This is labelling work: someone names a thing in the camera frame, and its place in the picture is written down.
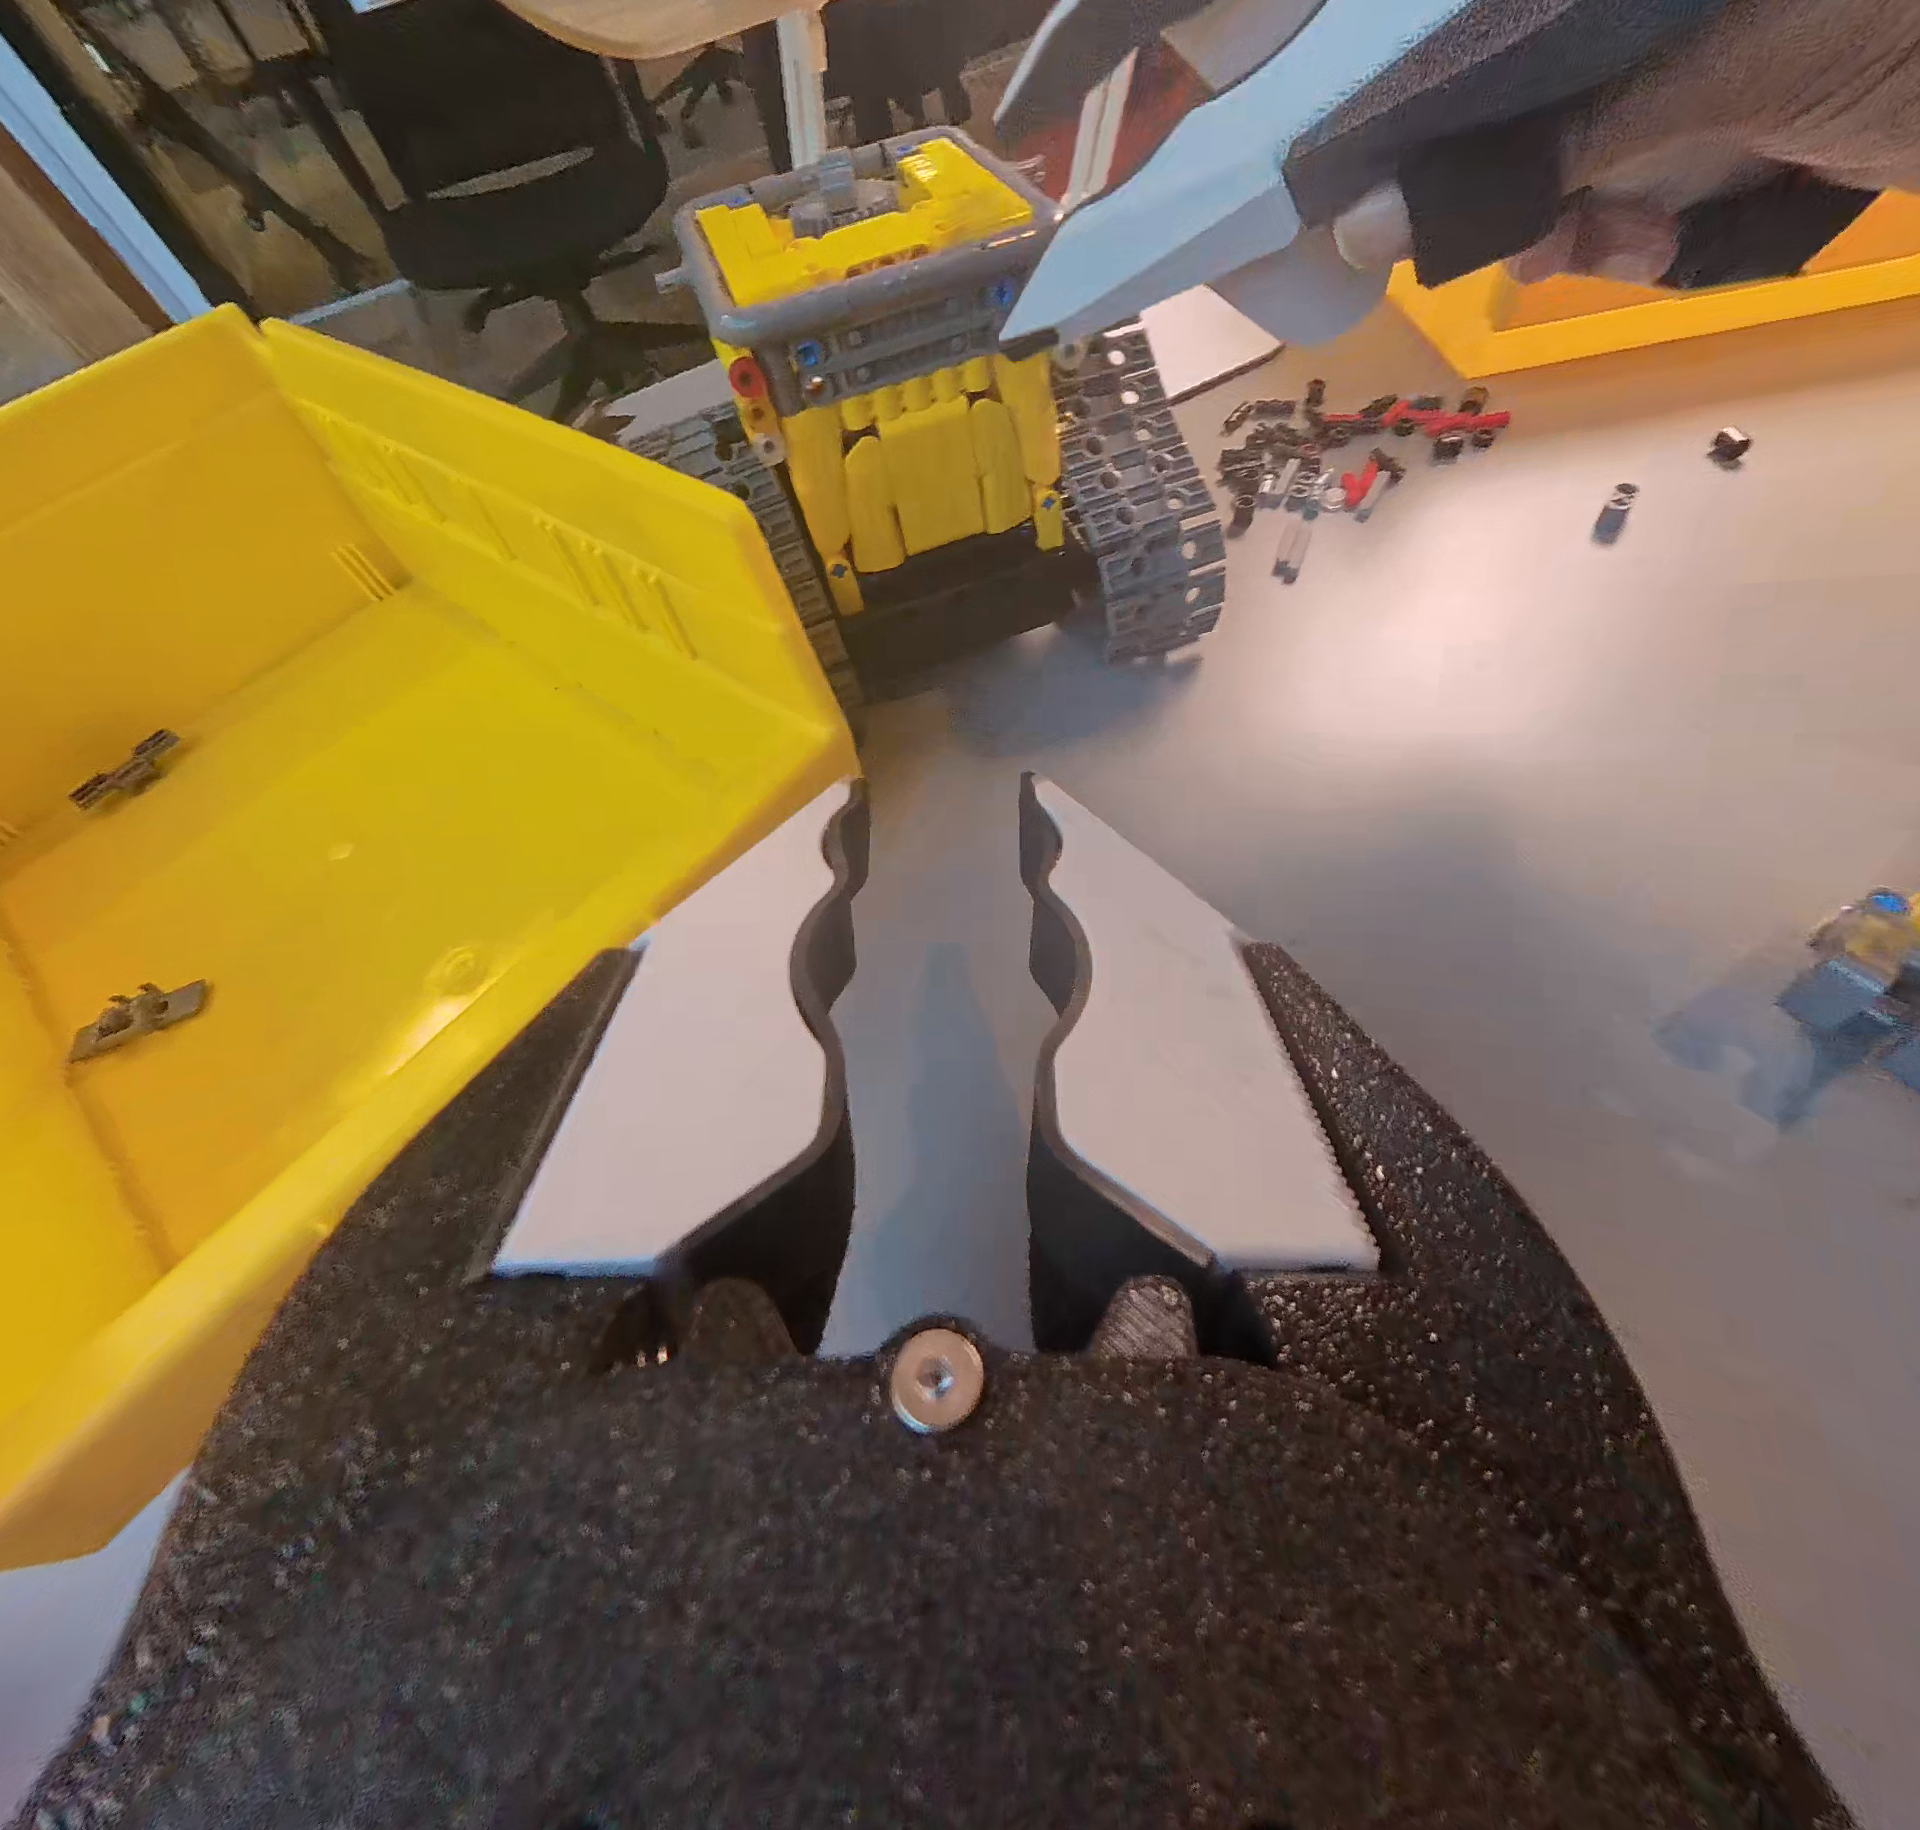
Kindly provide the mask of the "tracked toy brick vehicle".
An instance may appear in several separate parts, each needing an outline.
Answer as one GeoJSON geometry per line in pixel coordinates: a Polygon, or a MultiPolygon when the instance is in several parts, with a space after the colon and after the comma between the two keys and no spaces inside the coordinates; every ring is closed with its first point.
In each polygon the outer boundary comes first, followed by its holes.
{"type": "Polygon", "coordinates": [[[1005,341],[1061,209],[961,130],[674,217],[725,393],[617,445],[740,498],[846,709],[1089,608],[1109,664],[1214,633],[1228,552],[1142,325],[1005,341]]]}

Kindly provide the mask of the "pile of black red pins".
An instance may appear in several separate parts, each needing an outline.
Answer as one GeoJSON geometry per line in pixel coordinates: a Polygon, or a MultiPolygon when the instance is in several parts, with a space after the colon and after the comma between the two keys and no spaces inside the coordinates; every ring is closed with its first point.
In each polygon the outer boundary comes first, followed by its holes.
{"type": "Polygon", "coordinates": [[[1488,455],[1511,426],[1484,387],[1446,399],[1374,399],[1358,413],[1326,403],[1326,382],[1309,380],[1294,401],[1241,401],[1220,423],[1214,475],[1228,495],[1228,534],[1241,534],[1263,509],[1303,522],[1371,509],[1428,455],[1432,467],[1452,467],[1488,455]]]}

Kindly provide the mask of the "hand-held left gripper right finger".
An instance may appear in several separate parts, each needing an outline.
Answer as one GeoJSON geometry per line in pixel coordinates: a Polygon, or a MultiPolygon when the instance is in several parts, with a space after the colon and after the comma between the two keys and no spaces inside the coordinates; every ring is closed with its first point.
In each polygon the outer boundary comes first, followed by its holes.
{"type": "Polygon", "coordinates": [[[1245,936],[1049,777],[1020,777],[1041,1156],[1197,1273],[1374,1276],[1245,936]]]}

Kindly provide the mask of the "yellow plastic parts bin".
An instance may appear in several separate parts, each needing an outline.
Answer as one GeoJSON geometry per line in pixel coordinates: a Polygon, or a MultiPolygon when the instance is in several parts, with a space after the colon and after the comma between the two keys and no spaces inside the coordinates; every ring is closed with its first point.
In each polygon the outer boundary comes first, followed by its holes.
{"type": "Polygon", "coordinates": [[[239,308],[2,403],[2,1571],[106,1550],[375,1175],[846,777],[699,477],[239,308]]]}
{"type": "Polygon", "coordinates": [[[1385,300],[1467,380],[1783,328],[1859,305],[1915,308],[1915,197],[1881,194],[1811,266],[1787,280],[1652,292],[1597,277],[1511,280],[1484,266],[1421,287],[1394,266],[1385,300]]]}

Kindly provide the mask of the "yellow toy brick cylinder assembly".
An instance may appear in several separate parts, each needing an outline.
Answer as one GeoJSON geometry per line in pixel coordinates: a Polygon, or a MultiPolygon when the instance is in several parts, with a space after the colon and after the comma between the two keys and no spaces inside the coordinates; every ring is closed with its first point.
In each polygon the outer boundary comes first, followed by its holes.
{"type": "Polygon", "coordinates": [[[1827,914],[1811,936],[1815,959],[1851,959],[1886,983],[1915,970],[1915,894],[1872,889],[1827,914]]]}

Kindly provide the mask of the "black office chair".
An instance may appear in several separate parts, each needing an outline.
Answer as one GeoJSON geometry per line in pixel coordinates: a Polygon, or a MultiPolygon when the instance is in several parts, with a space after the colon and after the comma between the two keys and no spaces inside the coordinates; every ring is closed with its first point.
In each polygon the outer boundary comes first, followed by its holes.
{"type": "Polygon", "coordinates": [[[496,0],[366,15],[313,0],[313,19],[400,186],[378,217],[396,275],[465,296],[471,334],[509,305],[559,313],[562,338],[513,380],[509,403],[550,399],[547,414],[571,423],[595,392],[654,382],[663,352],[706,346],[700,325],[603,319],[588,305],[592,280],[654,257],[640,235],[670,186],[636,78],[496,0]]]}

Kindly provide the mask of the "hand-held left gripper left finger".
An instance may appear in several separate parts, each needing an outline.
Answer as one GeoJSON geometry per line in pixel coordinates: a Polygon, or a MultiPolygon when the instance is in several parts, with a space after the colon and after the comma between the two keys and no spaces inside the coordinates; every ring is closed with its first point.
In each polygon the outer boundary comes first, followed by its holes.
{"type": "Polygon", "coordinates": [[[846,992],[869,811],[856,777],[665,910],[489,1273],[839,1280],[853,1231],[846,992]]]}

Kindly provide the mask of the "person's right hand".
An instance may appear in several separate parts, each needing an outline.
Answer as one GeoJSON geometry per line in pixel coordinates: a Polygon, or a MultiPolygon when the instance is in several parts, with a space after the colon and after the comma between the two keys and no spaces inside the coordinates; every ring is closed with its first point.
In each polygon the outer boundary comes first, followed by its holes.
{"type": "Polygon", "coordinates": [[[1353,272],[1667,292],[1797,275],[1915,194],[1915,0],[1725,0],[1545,121],[1435,141],[1329,222],[1353,272]]]}

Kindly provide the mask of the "grey yellow toy brick assembly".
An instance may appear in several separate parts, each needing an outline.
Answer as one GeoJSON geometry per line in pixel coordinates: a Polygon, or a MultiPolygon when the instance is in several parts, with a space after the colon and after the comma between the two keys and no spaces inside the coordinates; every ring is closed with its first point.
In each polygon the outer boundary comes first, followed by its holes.
{"type": "Polygon", "coordinates": [[[1815,1088],[1881,1077],[1915,1098],[1915,959],[1824,956],[1787,981],[1778,1010],[1807,1036],[1815,1088]]]}

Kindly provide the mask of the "grey toy brick cross connector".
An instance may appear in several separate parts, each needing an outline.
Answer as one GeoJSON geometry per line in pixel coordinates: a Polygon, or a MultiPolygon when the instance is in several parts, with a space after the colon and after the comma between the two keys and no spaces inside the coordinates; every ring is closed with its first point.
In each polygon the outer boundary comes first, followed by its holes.
{"type": "Polygon", "coordinates": [[[179,986],[140,983],[131,996],[113,996],[99,1016],[80,1027],[71,1039],[65,1065],[85,1065],[113,1051],[125,1051],[140,1039],[187,1027],[210,1002],[208,981],[188,981],[179,986]]]}
{"type": "Polygon", "coordinates": [[[161,783],[166,767],[176,759],[179,745],[183,738],[176,730],[153,730],[151,738],[140,738],[125,759],[78,783],[65,800],[80,811],[99,811],[118,797],[146,794],[161,783]]]}

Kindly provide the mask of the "grey desk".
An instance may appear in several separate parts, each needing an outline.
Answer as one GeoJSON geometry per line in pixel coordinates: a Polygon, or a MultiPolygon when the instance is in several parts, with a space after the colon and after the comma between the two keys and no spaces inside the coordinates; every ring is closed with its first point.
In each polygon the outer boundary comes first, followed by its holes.
{"type": "Polygon", "coordinates": [[[1915,1826],[1915,1098],[1815,1088],[1773,1002],[1832,906],[1915,885],[1915,325],[1494,399],[1500,450],[1412,470],[1294,588],[1235,545],[1191,659],[1104,669],[1075,625],[865,715],[823,1349],[927,1311],[1033,1338],[1036,771],[1491,1156],[1619,1332],[1818,1765],[1863,1826],[1915,1826]],[[1640,498],[1597,545],[1619,481],[1640,498]]]}

